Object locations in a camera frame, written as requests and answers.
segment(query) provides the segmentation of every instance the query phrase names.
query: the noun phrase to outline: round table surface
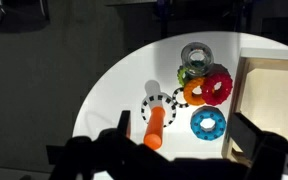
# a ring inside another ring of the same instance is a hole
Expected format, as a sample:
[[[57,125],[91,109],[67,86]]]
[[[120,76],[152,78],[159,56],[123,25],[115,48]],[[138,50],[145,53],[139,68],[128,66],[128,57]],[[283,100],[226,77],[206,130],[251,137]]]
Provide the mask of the round table surface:
[[[180,87],[177,70],[182,65],[181,51],[191,42],[209,46],[214,63],[226,67],[233,81],[242,48],[288,50],[288,46],[279,42],[234,32],[191,33],[151,43],[120,60],[99,79],[80,109],[73,136],[85,135],[95,140],[103,129],[117,127],[123,110],[130,110],[131,140],[143,143],[147,127],[141,116],[141,103],[146,97],[144,85],[155,80],[162,92],[172,96]],[[226,119],[231,97],[216,106]],[[222,158],[223,136],[204,141],[198,139],[190,128],[192,113],[199,107],[177,108],[175,121],[164,128],[163,145],[158,153],[168,160],[175,157]]]

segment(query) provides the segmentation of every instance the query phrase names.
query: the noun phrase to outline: blue toy ring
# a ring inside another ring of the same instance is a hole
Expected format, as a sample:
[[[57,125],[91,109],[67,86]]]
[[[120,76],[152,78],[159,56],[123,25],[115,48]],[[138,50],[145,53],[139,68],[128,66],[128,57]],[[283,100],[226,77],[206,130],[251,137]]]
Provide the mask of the blue toy ring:
[[[215,125],[211,128],[204,128],[201,122],[204,119],[212,119]],[[204,106],[197,109],[191,119],[191,129],[193,133],[200,139],[212,141],[224,134],[226,121],[221,111],[215,107]]]

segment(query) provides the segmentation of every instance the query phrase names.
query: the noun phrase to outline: green toy ring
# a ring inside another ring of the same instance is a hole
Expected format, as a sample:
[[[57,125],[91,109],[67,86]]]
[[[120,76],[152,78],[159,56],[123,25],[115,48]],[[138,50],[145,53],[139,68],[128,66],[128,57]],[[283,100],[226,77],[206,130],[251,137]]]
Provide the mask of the green toy ring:
[[[177,70],[177,79],[182,87],[184,87],[185,84],[189,81],[188,76],[185,74],[186,71],[187,71],[187,68],[184,68],[183,66],[180,66],[180,68]]]

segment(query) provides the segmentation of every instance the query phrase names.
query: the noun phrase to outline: red toy ring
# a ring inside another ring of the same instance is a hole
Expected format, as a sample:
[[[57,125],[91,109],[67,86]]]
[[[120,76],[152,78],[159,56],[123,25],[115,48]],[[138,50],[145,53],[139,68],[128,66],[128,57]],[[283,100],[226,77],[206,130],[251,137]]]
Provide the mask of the red toy ring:
[[[221,87],[214,92],[214,86],[221,83]],[[212,106],[222,104],[223,101],[231,94],[233,88],[233,80],[229,74],[215,73],[205,78],[202,89],[202,98],[204,101]]]

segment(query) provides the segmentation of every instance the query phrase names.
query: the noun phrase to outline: orange cylinder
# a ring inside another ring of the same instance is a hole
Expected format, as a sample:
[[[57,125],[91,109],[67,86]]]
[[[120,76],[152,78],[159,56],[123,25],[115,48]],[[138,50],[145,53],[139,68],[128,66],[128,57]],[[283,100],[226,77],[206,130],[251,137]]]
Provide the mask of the orange cylinder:
[[[151,110],[150,121],[144,136],[144,144],[153,150],[162,146],[164,117],[165,110],[162,107],[157,106]]]

